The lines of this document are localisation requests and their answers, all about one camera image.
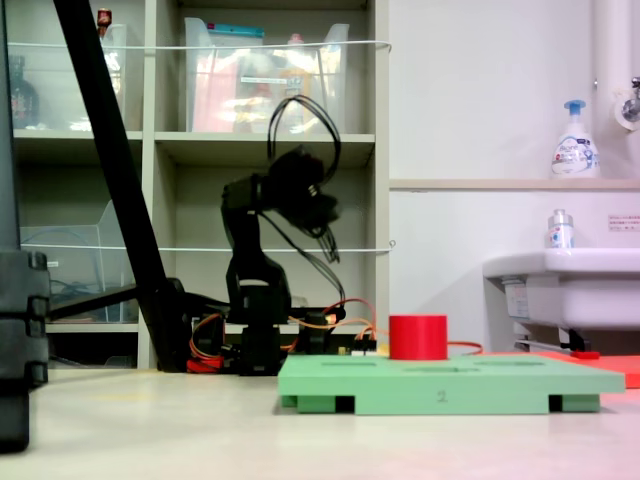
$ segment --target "label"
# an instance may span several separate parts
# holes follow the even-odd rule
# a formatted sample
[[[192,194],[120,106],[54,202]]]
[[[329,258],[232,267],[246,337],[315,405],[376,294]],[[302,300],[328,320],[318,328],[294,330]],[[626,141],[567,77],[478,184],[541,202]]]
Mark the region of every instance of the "label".
[[[271,83],[274,85],[286,85],[286,78],[240,77],[242,83]]]
[[[598,149],[591,140],[580,137],[564,137],[551,163],[556,174],[578,173],[600,166]]]
[[[571,225],[554,225],[549,229],[547,244],[550,248],[573,248],[573,227]]]
[[[640,215],[609,215],[610,232],[640,232]]]
[[[523,283],[505,285],[507,311],[510,317],[529,318],[529,299],[527,287]]]

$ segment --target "sink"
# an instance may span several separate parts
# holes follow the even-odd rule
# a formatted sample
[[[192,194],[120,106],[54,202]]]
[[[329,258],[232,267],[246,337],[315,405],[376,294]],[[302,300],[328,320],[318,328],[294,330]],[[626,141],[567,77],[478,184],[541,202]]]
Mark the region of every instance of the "sink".
[[[487,261],[509,315],[561,329],[640,330],[640,248],[545,249]]]

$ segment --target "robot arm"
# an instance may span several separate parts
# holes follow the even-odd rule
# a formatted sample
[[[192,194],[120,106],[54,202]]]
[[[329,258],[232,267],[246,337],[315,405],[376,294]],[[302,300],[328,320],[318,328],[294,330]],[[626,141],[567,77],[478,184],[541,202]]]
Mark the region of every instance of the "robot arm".
[[[241,374],[278,372],[280,334],[274,326],[286,324],[294,313],[284,270],[260,246],[259,216],[276,211],[313,238],[333,238],[329,223],[338,218],[338,202],[321,193],[323,179],[321,161],[298,147],[276,160],[267,175],[251,175],[224,189],[222,218],[233,250],[226,277],[228,322],[247,325],[242,333]],[[320,315],[322,309],[295,313]],[[340,313],[344,318],[344,309]]]

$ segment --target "clear plastic bin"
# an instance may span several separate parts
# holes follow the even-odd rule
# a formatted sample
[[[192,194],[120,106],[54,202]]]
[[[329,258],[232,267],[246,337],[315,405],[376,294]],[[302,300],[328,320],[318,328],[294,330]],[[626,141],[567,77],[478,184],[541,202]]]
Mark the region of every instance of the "clear plastic bin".
[[[47,256],[53,305],[134,282],[126,250],[29,247],[29,244],[124,247],[112,202],[107,205],[97,225],[21,227],[20,238],[24,250],[42,252]],[[138,321],[138,306],[132,300],[65,320],[74,323],[135,323]]]
[[[301,93],[345,125],[346,45],[220,49],[202,20],[185,19],[187,46],[187,131],[266,133],[282,99]],[[325,42],[347,41],[349,25],[333,25]],[[299,105],[289,105],[281,133],[325,133]]]
[[[127,25],[111,25],[102,41],[111,83],[127,130],[142,127],[142,50]],[[66,47],[9,45],[14,128],[90,131]]]

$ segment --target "table surface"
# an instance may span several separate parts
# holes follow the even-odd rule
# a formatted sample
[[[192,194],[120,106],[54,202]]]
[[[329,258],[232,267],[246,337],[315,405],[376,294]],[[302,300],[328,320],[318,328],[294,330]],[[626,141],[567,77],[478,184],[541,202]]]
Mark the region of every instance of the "table surface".
[[[640,478],[640,390],[599,414],[297,415],[276,379],[58,370],[2,480]]]

